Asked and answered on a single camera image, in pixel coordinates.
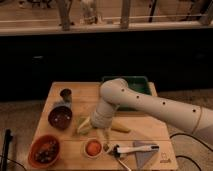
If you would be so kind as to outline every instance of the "cable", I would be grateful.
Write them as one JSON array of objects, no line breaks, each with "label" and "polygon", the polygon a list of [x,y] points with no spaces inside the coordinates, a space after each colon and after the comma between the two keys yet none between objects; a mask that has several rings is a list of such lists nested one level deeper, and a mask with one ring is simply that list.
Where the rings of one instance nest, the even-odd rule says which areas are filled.
[{"label": "cable", "polygon": [[193,159],[191,159],[190,157],[184,156],[184,155],[178,155],[178,156],[176,156],[176,158],[185,158],[185,159],[191,161],[198,168],[199,171],[202,171],[200,166]]},{"label": "cable", "polygon": [[172,139],[173,137],[175,136],[178,136],[178,135],[184,135],[184,136],[188,136],[188,137],[191,137],[193,139],[195,139],[196,141],[198,141],[199,143],[201,143],[203,146],[205,146],[207,149],[209,149],[211,152],[213,152],[213,149],[211,147],[209,147],[207,144],[205,144],[203,141],[195,138],[194,136],[192,135],[189,135],[189,134],[186,134],[186,133],[176,133],[176,134],[173,134],[170,136],[170,139]]},{"label": "cable", "polygon": [[27,171],[27,169],[26,169],[21,163],[15,161],[15,160],[9,159],[9,158],[7,158],[7,160],[9,160],[9,161],[11,161],[11,162],[13,162],[13,163],[15,163],[15,164],[18,164],[19,166],[21,166],[21,167],[24,169],[24,171]]}]

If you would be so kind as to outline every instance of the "wooden cutting board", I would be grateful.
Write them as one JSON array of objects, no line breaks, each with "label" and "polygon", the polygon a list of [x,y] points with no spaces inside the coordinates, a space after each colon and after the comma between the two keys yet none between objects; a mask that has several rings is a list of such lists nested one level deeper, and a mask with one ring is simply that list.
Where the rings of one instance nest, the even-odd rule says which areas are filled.
[{"label": "wooden cutting board", "polygon": [[[90,159],[83,154],[83,144],[88,138],[96,137],[102,143],[106,142],[102,130],[93,129],[87,135],[76,134],[78,120],[89,116],[96,108],[99,100],[100,83],[90,82],[55,82],[53,83],[46,100],[34,139],[44,134],[53,134],[60,139],[60,159],[50,170],[120,170],[123,169],[114,157],[102,153],[96,159]],[[59,131],[50,126],[48,115],[55,103],[61,100],[60,91],[64,88],[72,90],[72,112],[73,118],[70,126]],[[156,95],[154,84],[150,83],[151,91]],[[173,147],[169,139],[166,124],[142,112],[125,111],[117,112],[114,120],[128,126],[129,133],[110,131],[110,145],[132,146],[134,140],[142,142],[154,142],[160,146],[156,153],[143,167],[146,170],[176,170],[177,162]],[[135,155],[128,155],[123,160],[131,169],[136,169]]]}]

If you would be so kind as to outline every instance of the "dark background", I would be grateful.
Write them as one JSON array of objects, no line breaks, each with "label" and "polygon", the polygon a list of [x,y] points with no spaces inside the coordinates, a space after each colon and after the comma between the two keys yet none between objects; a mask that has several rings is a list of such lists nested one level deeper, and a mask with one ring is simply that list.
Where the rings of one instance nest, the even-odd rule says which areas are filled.
[{"label": "dark background", "polygon": [[106,75],[147,76],[157,91],[212,88],[212,40],[213,29],[0,37],[0,100]]}]

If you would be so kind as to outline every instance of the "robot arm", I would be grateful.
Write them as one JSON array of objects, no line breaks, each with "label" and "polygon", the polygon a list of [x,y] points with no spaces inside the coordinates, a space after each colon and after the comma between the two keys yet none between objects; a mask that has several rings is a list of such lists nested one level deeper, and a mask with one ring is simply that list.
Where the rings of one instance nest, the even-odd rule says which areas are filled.
[{"label": "robot arm", "polygon": [[108,128],[119,107],[125,105],[143,111],[213,145],[213,110],[135,92],[123,79],[102,84],[101,99],[91,115],[91,124]]}]

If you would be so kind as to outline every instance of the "green tray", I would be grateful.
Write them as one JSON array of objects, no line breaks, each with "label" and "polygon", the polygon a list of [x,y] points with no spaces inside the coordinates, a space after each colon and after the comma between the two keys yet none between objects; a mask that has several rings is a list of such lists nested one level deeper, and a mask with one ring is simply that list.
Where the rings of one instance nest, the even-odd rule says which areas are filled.
[{"label": "green tray", "polygon": [[[134,91],[151,95],[148,79],[146,76],[104,76],[102,77],[102,82],[112,80],[115,78],[125,79],[128,82],[129,88]],[[120,106],[118,110],[119,111],[135,111],[135,109],[126,107],[126,106]]]}]

